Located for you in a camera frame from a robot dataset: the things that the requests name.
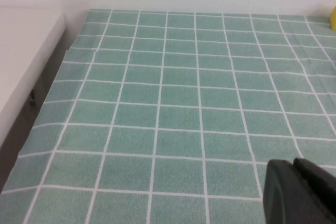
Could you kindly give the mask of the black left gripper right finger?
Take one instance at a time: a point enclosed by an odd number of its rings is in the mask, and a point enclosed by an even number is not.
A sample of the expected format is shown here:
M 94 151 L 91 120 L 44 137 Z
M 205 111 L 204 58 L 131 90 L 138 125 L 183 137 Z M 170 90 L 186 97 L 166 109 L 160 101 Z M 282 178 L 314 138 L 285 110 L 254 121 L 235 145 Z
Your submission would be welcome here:
M 335 223 L 335 177 L 304 158 L 295 158 L 293 166 L 308 185 L 311 197 L 324 219 Z

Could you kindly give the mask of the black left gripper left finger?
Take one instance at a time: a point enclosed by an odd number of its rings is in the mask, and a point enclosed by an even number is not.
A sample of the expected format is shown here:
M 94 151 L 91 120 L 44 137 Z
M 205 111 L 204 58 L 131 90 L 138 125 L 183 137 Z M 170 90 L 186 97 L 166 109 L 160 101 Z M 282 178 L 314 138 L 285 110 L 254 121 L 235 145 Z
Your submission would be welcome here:
M 312 199 L 293 162 L 272 159 L 267 164 L 263 208 L 266 223 L 329 223 Z

